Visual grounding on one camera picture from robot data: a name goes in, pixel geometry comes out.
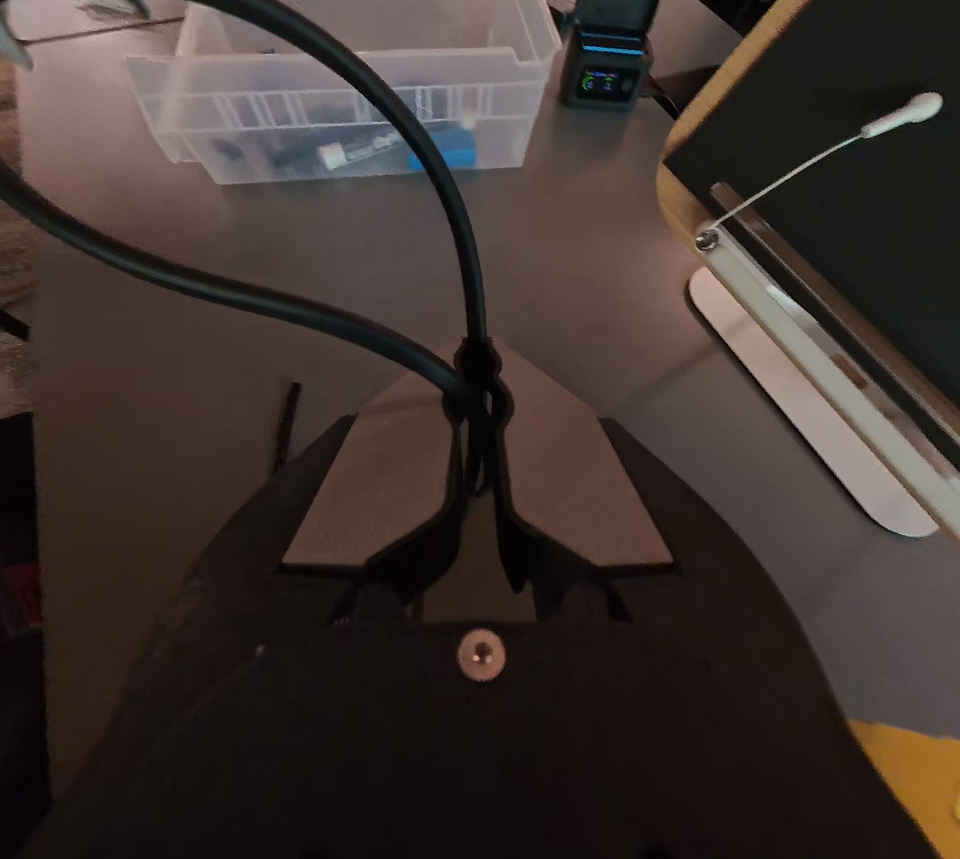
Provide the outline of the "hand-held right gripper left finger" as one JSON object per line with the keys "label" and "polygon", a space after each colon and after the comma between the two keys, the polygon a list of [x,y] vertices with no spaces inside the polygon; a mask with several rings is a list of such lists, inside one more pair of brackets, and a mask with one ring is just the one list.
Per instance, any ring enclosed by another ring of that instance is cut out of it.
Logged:
{"label": "hand-held right gripper left finger", "polygon": [[281,567],[420,599],[460,551],[470,445],[441,391],[405,372],[352,419]]}

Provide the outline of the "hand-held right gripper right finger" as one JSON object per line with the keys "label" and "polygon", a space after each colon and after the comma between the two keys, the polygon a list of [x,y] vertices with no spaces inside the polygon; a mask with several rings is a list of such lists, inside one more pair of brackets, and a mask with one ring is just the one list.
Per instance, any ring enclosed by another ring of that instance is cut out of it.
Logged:
{"label": "hand-held right gripper right finger", "polygon": [[597,412],[509,346],[485,348],[484,485],[515,593],[558,609],[576,588],[671,571],[675,557]]}

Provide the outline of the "blue box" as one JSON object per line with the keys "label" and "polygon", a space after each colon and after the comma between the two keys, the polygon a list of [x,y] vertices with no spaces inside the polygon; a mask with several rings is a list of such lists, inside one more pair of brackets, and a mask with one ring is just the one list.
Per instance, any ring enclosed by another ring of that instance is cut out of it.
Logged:
{"label": "blue box", "polygon": [[429,130],[428,135],[450,170],[477,168],[478,151],[472,130],[448,124],[443,128]]}

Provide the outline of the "clear plastic bin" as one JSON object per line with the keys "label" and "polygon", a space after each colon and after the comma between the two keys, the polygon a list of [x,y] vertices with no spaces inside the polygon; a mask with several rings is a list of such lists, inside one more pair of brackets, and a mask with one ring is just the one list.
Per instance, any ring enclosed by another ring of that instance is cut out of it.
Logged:
{"label": "clear plastic bin", "polygon": [[170,57],[127,68],[155,142],[219,185],[422,170],[357,74],[428,133],[474,132],[474,170],[522,166],[561,46],[546,0],[273,0],[342,57],[273,25],[191,2]]}

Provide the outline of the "small black screen device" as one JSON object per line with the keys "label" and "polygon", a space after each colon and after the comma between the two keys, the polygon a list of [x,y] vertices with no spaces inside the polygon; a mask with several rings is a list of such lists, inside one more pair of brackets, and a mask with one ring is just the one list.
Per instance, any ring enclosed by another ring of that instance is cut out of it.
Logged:
{"label": "small black screen device", "polygon": [[632,111],[654,63],[650,32],[662,0],[575,0],[559,99],[570,109]]}

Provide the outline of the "yellow plastic bin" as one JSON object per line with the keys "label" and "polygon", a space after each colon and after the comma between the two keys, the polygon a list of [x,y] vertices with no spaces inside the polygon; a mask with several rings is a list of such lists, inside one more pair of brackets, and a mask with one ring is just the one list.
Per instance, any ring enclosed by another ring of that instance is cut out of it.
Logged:
{"label": "yellow plastic bin", "polygon": [[849,721],[860,745],[937,853],[959,856],[959,741]]}

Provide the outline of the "black pegboard stand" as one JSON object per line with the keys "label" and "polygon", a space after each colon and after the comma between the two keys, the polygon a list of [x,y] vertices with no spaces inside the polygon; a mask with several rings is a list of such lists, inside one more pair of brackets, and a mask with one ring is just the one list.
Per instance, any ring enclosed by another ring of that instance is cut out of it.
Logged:
{"label": "black pegboard stand", "polygon": [[[959,0],[777,0],[673,127],[664,216],[696,312],[860,508],[959,533]],[[845,148],[914,96],[938,116]]]}

